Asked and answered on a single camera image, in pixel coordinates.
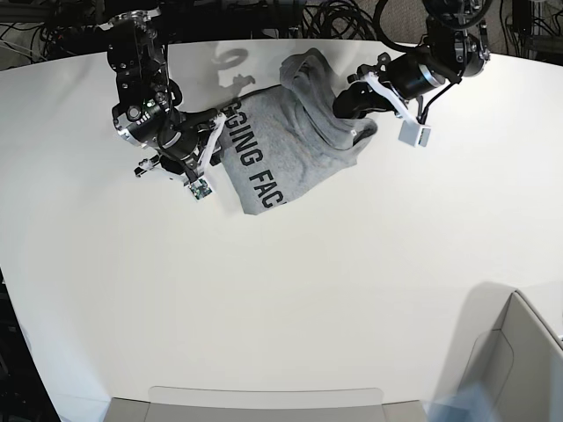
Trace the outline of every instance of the white tabletop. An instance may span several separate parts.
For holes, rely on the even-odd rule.
[[[341,76],[336,90],[383,51],[171,46],[181,108],[278,84],[282,60],[310,47]],[[233,49],[246,58],[226,69]],[[241,91],[251,78],[238,75],[255,83]],[[152,152],[113,129],[105,55],[2,72],[0,265],[57,410],[73,419],[75,399],[148,400],[152,386],[449,394],[513,288],[561,306],[541,290],[563,280],[561,80],[563,68],[495,55],[433,105],[426,149],[376,116],[355,167],[249,216],[222,166],[201,203],[134,177]]]

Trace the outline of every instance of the black lettering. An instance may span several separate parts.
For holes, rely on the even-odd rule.
[[[244,126],[244,127],[240,127],[240,128],[238,128],[237,130],[233,130],[232,132],[229,133],[229,136],[232,138],[234,135],[241,134],[241,133],[243,133],[243,132],[246,131],[246,130],[250,130],[250,125],[246,125],[246,126]]]
[[[235,110],[238,110],[241,106],[241,102],[237,101],[235,103],[232,103],[230,105],[227,105],[226,107],[224,107],[224,109],[222,109],[221,111],[224,113],[225,116],[227,116],[228,119],[230,119],[231,117],[233,117],[235,114],[237,114],[237,112]]]
[[[276,204],[279,204],[280,202],[283,201],[283,194],[280,191],[275,191],[274,193],[270,193],[266,198],[264,198],[262,200],[262,205],[266,208],[271,208],[274,206],[274,203],[272,202],[268,202],[268,200],[271,200],[274,196],[278,197],[278,199],[276,200]]]
[[[257,146],[258,146],[258,143],[257,143],[257,142],[250,142],[250,140],[251,140],[252,138],[254,138],[254,132],[249,132],[249,133],[247,133],[247,134],[240,135],[240,136],[234,138],[234,139],[232,140],[232,143],[242,141],[241,143],[239,143],[239,145],[237,145],[237,146],[235,147],[235,149],[237,150],[237,152],[242,152],[242,151],[245,151],[245,150],[247,150],[247,149],[249,149],[249,148],[257,147]]]
[[[248,179],[251,181],[258,179],[260,182],[265,182],[266,181],[266,179],[264,178],[265,176],[268,176],[270,180],[274,180],[274,176],[272,176],[272,172],[270,170],[261,171],[260,173],[249,177]]]
[[[238,122],[235,120],[235,117],[237,117],[236,114],[233,115],[233,116],[231,116],[231,117],[229,117],[229,119],[228,119],[227,121],[225,121],[225,126],[226,126],[227,128],[233,129],[234,127],[237,127],[237,126],[238,126]]]
[[[246,152],[242,156],[240,156],[240,162],[248,167],[249,165],[257,163],[258,161],[262,161],[262,158],[264,158],[262,151],[260,151],[259,149],[253,149],[252,151]]]
[[[233,129],[234,127],[237,127],[237,126],[239,126],[239,125],[244,125],[244,124],[248,121],[248,118],[246,117],[246,113],[244,113],[244,112],[240,112],[240,113],[238,114],[238,116],[240,116],[240,121],[236,121],[236,120],[235,120],[235,117],[236,117],[236,116],[237,116],[237,115],[235,114],[235,115],[232,116],[230,119],[228,119],[228,120],[225,122],[225,126],[228,127],[229,129]]]
[[[272,189],[274,189],[276,186],[278,186],[277,183],[275,182],[270,182],[270,183],[266,183],[264,185],[259,185],[254,187],[255,191],[260,191],[260,193],[258,194],[258,197],[261,198],[263,197],[266,193],[270,192]]]

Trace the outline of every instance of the screw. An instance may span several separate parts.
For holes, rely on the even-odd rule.
[[[157,92],[157,93],[155,94],[155,100],[156,100],[158,103],[163,103],[163,102],[166,100],[166,96],[165,96],[165,94],[164,94],[163,92],[160,92],[160,91],[159,91],[159,92]]]
[[[128,112],[131,119],[136,119],[141,115],[141,110],[139,110],[139,108],[134,105],[129,107]]]

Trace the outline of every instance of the black cable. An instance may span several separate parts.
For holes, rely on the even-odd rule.
[[[504,37],[504,46],[507,49],[507,55],[510,55],[510,51],[508,51],[507,28],[504,25],[504,19],[502,19],[502,7],[503,6],[504,6],[504,0],[501,0],[501,5],[499,6],[499,20],[501,21],[502,35]]]
[[[73,35],[70,33],[72,30],[84,33],[84,26],[89,25],[95,15],[95,8],[88,14],[91,8],[94,8],[93,3],[83,0],[75,2],[54,0],[51,13],[40,30],[40,40],[44,42],[43,56],[48,58],[78,55],[70,51],[68,43],[64,41]]]
[[[2,35],[0,35],[0,40],[4,37],[5,34],[8,33],[8,31],[10,31],[11,29],[13,29],[15,27],[16,27],[16,24],[8,25],[8,28],[2,33]]]
[[[552,15],[552,21],[557,26],[558,34],[561,35],[561,24],[559,23],[559,16],[563,14],[563,11],[558,11],[554,15]]]
[[[376,4],[376,9],[373,12],[372,25],[376,30],[377,40],[383,42],[388,48],[400,51],[401,53],[408,53],[409,51],[416,50],[416,47],[401,46],[400,44],[391,41],[391,39],[385,35],[384,30],[381,27],[381,15],[383,14],[385,5],[387,5],[388,2],[389,0],[379,0]]]
[[[450,82],[448,86],[446,86],[443,90],[438,92],[430,101],[428,101],[428,104],[426,104],[424,110],[422,111],[422,114],[419,117],[419,123],[421,125],[426,124],[426,119],[428,118],[428,111],[430,110],[430,106],[432,105],[432,103],[434,103],[439,97],[441,97],[443,94],[449,91],[454,85],[455,85],[454,83]]]
[[[29,49],[32,50],[32,51],[33,51],[33,42],[35,41],[35,37],[37,36],[37,33],[40,31],[41,27],[42,27],[42,25],[35,26],[36,29],[35,29],[35,31],[33,32],[33,35],[32,35],[32,42],[29,43]]]
[[[304,38],[376,39],[371,16],[355,0],[328,0],[305,6],[301,29]]]
[[[514,50],[515,50],[515,54],[516,57],[521,57],[520,56],[520,41],[516,39],[514,30],[512,28],[512,25],[508,24],[508,18],[510,18],[510,15],[506,16],[504,18],[504,25],[507,28],[507,32],[508,32],[508,37],[510,38],[510,42],[512,43],[512,45],[514,46]]]
[[[6,45],[0,44],[0,48],[10,49],[10,50],[13,51],[14,53],[18,53],[19,55],[23,55],[23,56],[24,56],[25,58],[27,58],[27,59],[31,59],[31,56],[30,56],[30,55],[28,55],[28,54],[26,54],[26,53],[24,53],[24,52],[22,52],[22,51],[19,51],[19,50],[17,50],[16,48],[11,47],[9,44],[6,44]]]
[[[489,9],[491,8],[491,4],[493,4],[493,0],[485,0],[485,2],[483,3],[483,6],[481,7],[481,10],[479,12],[477,12],[477,14],[471,18],[468,22],[465,22],[464,24],[459,24],[456,23],[454,21],[454,19],[448,20],[448,19],[444,19],[440,13],[438,13],[433,7],[432,5],[429,3],[428,0],[422,0],[422,2],[424,3],[424,7],[426,7],[426,10],[428,11],[428,14],[436,19],[438,22],[440,22],[442,25],[444,25],[446,28],[451,29],[452,31],[463,31],[464,29],[469,29],[472,26],[475,26],[476,24],[478,24],[481,20],[483,20],[483,18],[485,17],[486,13],[489,11]]]
[[[555,31],[553,31],[553,28],[548,26],[543,19],[534,18],[533,22],[534,22],[534,24],[536,24],[537,26],[539,26],[540,28],[545,30],[547,33],[549,33],[551,36],[553,36],[553,37],[557,36],[557,33]]]
[[[464,73],[465,73],[465,69],[467,69],[467,46],[464,43],[464,66],[461,69],[461,71],[459,72],[459,77],[463,77]],[[446,92],[448,92],[455,84],[453,82],[450,82],[450,84],[448,86],[446,86],[443,90],[441,90],[440,92],[438,92],[430,101],[428,101],[428,104],[426,104],[426,106],[424,107],[424,110],[422,111],[422,114],[419,117],[419,123],[421,125],[426,124],[426,119],[428,118],[428,112],[430,111],[430,106],[439,98],[441,97],[443,94],[445,94]]]

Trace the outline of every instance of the gray hoodie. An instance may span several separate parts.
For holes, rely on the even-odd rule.
[[[222,162],[246,214],[295,200],[356,158],[377,131],[371,119],[333,115],[333,70],[312,48],[280,68],[281,86],[222,109]]]

